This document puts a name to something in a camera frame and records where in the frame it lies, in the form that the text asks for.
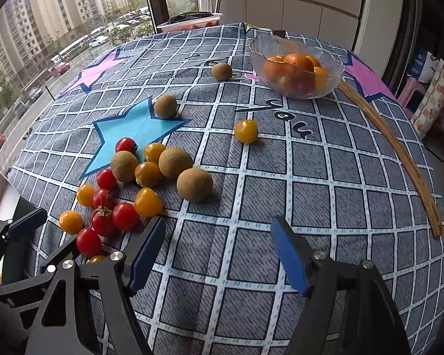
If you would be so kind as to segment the red tomato lower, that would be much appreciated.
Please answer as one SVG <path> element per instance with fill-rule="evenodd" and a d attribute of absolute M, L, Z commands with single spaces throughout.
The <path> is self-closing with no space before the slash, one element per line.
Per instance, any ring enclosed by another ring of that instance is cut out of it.
<path fill-rule="evenodd" d="M 85 227 L 79 232 L 76 244 L 79 252 L 88 258 L 99 255 L 102 250 L 100 237 L 91 227 Z"/>

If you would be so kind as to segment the red tomato cluster right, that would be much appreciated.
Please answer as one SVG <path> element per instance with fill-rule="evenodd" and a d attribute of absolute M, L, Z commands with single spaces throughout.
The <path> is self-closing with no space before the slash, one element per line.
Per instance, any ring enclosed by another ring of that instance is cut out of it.
<path fill-rule="evenodd" d="M 131 232 L 139 224 L 139 214 L 133 204 L 118 203 L 112 211 L 112 217 L 115 227 L 123 232 Z"/>

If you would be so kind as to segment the red tomato with stem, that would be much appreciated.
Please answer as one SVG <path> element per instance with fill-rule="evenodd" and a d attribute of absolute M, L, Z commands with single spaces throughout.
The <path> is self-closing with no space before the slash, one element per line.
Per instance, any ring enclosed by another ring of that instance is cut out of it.
<path fill-rule="evenodd" d="M 106 207 L 98 207 L 94 210 L 90 216 L 90 225 L 100 236 L 110 237 L 116 232 L 112 210 Z"/>

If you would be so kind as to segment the yellow tomato left middle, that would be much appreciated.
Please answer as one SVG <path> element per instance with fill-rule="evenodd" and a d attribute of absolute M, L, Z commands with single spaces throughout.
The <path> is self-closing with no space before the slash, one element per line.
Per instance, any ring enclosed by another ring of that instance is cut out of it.
<path fill-rule="evenodd" d="M 76 193 L 77 202 L 87 208 L 92 208 L 94 206 L 94 188 L 86 183 L 83 184 Z"/>

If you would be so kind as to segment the oranges in bowl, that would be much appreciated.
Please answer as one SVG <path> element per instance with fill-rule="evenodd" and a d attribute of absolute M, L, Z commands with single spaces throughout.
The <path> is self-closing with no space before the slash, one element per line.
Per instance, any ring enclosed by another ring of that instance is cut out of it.
<path fill-rule="evenodd" d="M 329 72 L 312 55 L 291 53 L 269 57 L 264 65 L 265 77 L 280 91 L 308 95 L 325 88 Z"/>

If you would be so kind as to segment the far brown longan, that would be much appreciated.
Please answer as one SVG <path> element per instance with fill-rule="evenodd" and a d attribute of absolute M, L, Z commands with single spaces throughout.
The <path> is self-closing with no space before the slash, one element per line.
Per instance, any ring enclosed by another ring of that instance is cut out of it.
<path fill-rule="evenodd" d="M 232 67 L 226 62 L 218 62 L 212 67 L 212 77 L 220 82 L 227 81 L 232 78 Z"/>

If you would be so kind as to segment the pink tray on sill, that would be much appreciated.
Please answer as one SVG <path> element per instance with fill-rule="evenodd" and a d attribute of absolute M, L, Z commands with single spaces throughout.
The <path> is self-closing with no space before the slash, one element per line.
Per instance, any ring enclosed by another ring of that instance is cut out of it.
<path fill-rule="evenodd" d="M 170 18 L 168 21 L 157 26 L 162 33 L 195 30 L 205 27 L 215 27 L 220 24 L 223 15 L 211 12 L 186 12 Z"/>

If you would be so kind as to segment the small red tomato top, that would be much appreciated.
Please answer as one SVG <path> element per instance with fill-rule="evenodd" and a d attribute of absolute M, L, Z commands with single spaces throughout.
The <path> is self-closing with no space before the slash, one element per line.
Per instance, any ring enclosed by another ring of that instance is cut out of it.
<path fill-rule="evenodd" d="M 134 139 L 127 137 L 120 139 L 115 145 L 115 152 L 128 151 L 133 155 L 135 155 L 137 150 L 138 150 L 138 145 L 134 141 Z"/>

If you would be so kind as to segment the floral patterned bag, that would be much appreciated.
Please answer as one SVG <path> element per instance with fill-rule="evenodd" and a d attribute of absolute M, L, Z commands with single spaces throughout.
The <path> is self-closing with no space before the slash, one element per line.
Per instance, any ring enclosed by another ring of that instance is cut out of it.
<path fill-rule="evenodd" d="M 432 81 L 411 118 L 419 139 L 423 139 L 439 117 L 444 106 L 444 60 L 440 59 Z"/>

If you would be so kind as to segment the brown longan cluster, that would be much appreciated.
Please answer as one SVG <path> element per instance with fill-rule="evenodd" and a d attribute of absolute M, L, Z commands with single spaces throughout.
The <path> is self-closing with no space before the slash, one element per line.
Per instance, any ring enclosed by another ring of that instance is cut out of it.
<path fill-rule="evenodd" d="M 159 171 L 169 179 L 177 179 L 181 172 L 191 167 L 193 159 L 182 148 L 166 148 L 159 156 Z"/>
<path fill-rule="evenodd" d="M 134 171 L 138 165 L 138 159 L 129 151 L 116 152 L 110 161 L 110 169 L 115 179 L 123 183 L 135 180 Z"/>
<path fill-rule="evenodd" d="M 204 169 L 192 167 L 179 175 L 176 187 L 183 199 L 197 203 L 212 192 L 213 180 Z"/>

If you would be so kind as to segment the brown longan middle cluster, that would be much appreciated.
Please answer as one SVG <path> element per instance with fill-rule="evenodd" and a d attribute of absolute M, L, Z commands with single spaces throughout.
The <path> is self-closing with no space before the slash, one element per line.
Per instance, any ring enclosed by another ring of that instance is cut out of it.
<path fill-rule="evenodd" d="M 159 156 L 159 171 L 169 179 L 177 179 L 181 172 L 191 167 L 193 159 L 182 148 L 166 148 Z"/>

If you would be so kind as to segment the dark yellow tomato lower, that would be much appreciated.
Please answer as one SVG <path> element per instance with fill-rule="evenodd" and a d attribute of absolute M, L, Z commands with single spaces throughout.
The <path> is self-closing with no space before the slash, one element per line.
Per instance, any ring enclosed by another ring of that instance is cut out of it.
<path fill-rule="evenodd" d="M 106 259 L 104 255 L 96 255 L 86 261 L 87 264 L 98 263 Z"/>

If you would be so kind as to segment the yellow pointed tomato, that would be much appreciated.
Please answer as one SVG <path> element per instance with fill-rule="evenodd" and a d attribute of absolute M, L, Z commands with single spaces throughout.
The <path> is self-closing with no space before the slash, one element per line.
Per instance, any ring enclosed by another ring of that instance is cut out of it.
<path fill-rule="evenodd" d="M 140 216 L 151 218 L 163 211 L 163 201 L 151 188 L 142 188 L 134 198 L 134 208 Z"/>

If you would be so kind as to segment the brown longan on star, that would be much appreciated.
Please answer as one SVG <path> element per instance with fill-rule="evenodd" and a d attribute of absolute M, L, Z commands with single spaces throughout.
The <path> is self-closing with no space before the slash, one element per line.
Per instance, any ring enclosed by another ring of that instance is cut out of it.
<path fill-rule="evenodd" d="M 176 115 L 178 104 L 173 95 L 160 95 L 153 104 L 154 113 L 160 119 L 170 119 Z"/>

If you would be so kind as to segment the clear glass bowl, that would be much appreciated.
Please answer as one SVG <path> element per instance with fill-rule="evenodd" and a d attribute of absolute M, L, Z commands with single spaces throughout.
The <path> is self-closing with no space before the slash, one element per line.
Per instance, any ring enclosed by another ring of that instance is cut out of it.
<path fill-rule="evenodd" d="M 249 43 L 249 55 L 256 80 L 293 99 L 328 95 L 345 72 L 343 63 L 321 47 L 262 32 Z"/>

